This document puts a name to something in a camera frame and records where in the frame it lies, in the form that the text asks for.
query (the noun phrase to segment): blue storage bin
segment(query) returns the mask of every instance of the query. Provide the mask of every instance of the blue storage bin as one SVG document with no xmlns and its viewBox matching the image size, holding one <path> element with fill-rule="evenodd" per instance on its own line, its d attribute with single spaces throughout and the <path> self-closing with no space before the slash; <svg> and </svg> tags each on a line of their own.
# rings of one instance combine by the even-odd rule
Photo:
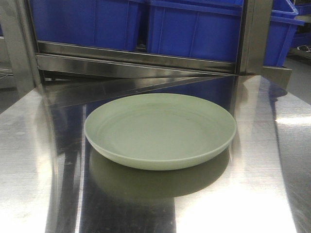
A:
<svg viewBox="0 0 311 233">
<path fill-rule="evenodd" d="M 132 51 L 144 0 L 31 0 L 38 40 Z"/>
<path fill-rule="evenodd" d="M 311 14 L 311 3 L 299 4 L 295 6 L 300 16 Z"/>
<path fill-rule="evenodd" d="M 235 62 L 241 12 L 221 7 L 151 0 L 147 51 L 165 55 Z M 304 22 L 271 17 L 266 66 L 282 66 L 298 25 Z"/>
<path fill-rule="evenodd" d="M 300 45 L 311 45 L 311 33 L 295 34 L 291 47 L 297 48 Z"/>
<path fill-rule="evenodd" d="M 265 66 L 281 67 L 290 49 L 298 25 L 304 21 L 271 16 L 267 38 Z"/>
<path fill-rule="evenodd" d="M 243 0 L 163 0 L 181 4 L 221 7 L 222 9 L 242 10 Z M 295 18 L 298 11 L 290 0 L 273 0 L 272 16 Z"/>
<path fill-rule="evenodd" d="M 139 24 L 139 42 L 146 44 L 148 34 L 148 21 L 149 21 L 149 5 L 145 4 L 142 7 L 141 18 Z"/>
</svg>

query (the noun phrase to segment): green plate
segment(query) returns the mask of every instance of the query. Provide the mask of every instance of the green plate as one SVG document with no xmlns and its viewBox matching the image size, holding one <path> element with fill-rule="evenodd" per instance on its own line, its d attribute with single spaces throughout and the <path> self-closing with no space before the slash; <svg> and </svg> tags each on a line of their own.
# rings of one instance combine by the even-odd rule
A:
<svg viewBox="0 0 311 233">
<path fill-rule="evenodd" d="M 106 158 L 134 168 L 174 170 L 221 153 L 236 132 L 232 115 L 210 101 L 178 94 L 117 99 L 86 119 L 90 144 Z"/>
</svg>

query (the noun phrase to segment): metal shelf rail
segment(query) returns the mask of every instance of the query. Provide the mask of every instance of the metal shelf rail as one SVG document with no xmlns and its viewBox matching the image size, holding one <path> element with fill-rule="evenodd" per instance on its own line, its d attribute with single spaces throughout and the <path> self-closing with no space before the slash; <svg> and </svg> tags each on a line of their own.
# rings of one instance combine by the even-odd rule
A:
<svg viewBox="0 0 311 233">
<path fill-rule="evenodd" d="M 44 71 L 98 78 L 275 76 L 279 72 L 290 77 L 289 69 L 263 67 L 272 2 L 244 0 L 238 58 L 228 63 L 37 41 L 29 1 L 0 0 L 4 34 L 0 52 L 7 51 L 0 56 L 0 72 L 13 73 L 21 96 L 44 80 Z"/>
</svg>

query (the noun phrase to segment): stainless steel table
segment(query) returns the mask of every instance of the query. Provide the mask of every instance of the stainless steel table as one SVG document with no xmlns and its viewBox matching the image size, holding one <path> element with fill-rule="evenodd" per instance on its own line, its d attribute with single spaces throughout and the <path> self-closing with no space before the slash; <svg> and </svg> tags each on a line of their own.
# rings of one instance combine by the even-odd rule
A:
<svg viewBox="0 0 311 233">
<path fill-rule="evenodd" d="M 232 145 L 176 171 L 132 169 L 95 152 L 87 115 L 145 92 L 223 106 L 238 125 Z M 0 115 L 0 231 L 311 232 L 310 141 L 311 106 L 261 76 L 40 86 Z"/>
</svg>

